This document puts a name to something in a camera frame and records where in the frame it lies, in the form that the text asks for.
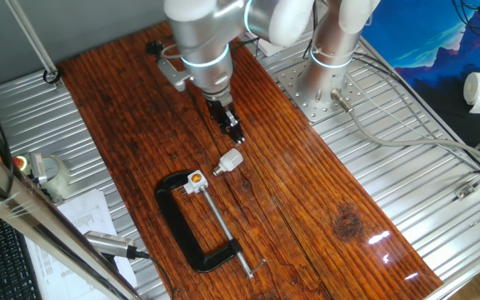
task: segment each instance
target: wood knot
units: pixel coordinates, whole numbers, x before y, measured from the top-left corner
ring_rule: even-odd
[[[346,212],[337,218],[334,226],[334,232],[343,241],[348,241],[360,232],[361,223],[357,215],[352,212]]]
[[[251,191],[251,183],[246,178],[242,178],[242,188],[246,192]]]

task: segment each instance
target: white robotic arm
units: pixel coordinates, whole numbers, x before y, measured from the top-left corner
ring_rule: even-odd
[[[187,77],[202,89],[213,119],[235,145],[245,139],[230,94],[233,61],[229,42],[249,31],[275,45],[290,46],[307,26],[313,2],[165,0],[164,11],[189,73]]]

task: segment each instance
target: metal cylinder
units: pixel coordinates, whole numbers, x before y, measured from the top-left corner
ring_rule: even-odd
[[[269,30],[273,11],[279,0],[249,0],[247,1],[244,22],[250,33],[258,35],[267,41],[270,40]]]
[[[322,103],[331,101],[333,90],[345,89],[345,75],[362,32],[348,34],[340,28],[340,5],[340,0],[327,1],[327,14],[314,33],[307,66],[297,79],[304,97],[321,95]]]
[[[168,19],[193,83],[206,93],[223,90],[233,74],[229,41],[243,31],[243,5],[229,1],[189,22]]]
[[[47,75],[55,78],[58,74],[57,67],[55,67],[55,64],[49,57],[48,51],[40,41],[40,38],[34,30],[31,21],[29,21],[27,14],[23,11],[23,7],[20,5],[18,0],[6,0],[6,2],[8,8],[12,12],[12,15],[14,15],[17,23],[22,28],[23,33],[31,43],[34,52],[36,52],[40,62],[42,62],[43,67],[47,70]]]

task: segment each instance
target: gray cable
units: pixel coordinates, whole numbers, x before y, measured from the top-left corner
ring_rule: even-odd
[[[392,141],[385,141],[380,138],[377,138],[373,136],[366,128],[360,123],[358,120],[357,115],[355,114],[354,111],[351,111],[349,113],[355,124],[357,124],[358,129],[372,142],[377,143],[379,145],[383,146],[389,146],[389,147],[406,147],[406,146],[417,146],[417,145],[425,145],[425,144],[435,144],[435,145],[443,145],[449,148],[458,148],[462,150],[466,150],[470,152],[471,154],[477,156],[480,158],[480,151],[473,147],[469,147],[468,145],[464,145],[463,143],[460,142],[454,142],[454,141],[449,141],[449,140],[443,140],[443,139],[423,139],[423,140],[417,140],[417,141],[398,141],[398,142],[392,142]]]
[[[176,46],[177,46],[177,44],[173,44],[173,45],[170,45],[170,46],[165,47],[165,48],[160,52],[160,57],[161,57],[161,58],[166,58],[166,59],[181,58],[181,57],[182,57],[181,54],[175,54],[175,55],[167,55],[167,54],[166,54],[166,51],[169,51],[169,50],[175,48]]]

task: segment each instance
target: wood grain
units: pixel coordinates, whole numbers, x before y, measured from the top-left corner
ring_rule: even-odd
[[[378,205],[246,48],[233,54],[232,96],[247,141],[234,172],[212,175],[232,148],[201,92],[177,92],[137,32],[60,64],[64,81],[149,252],[182,299],[421,299],[441,285]],[[153,198],[167,175],[201,169],[249,263],[194,272]],[[226,242],[203,195],[176,199],[203,250]]]

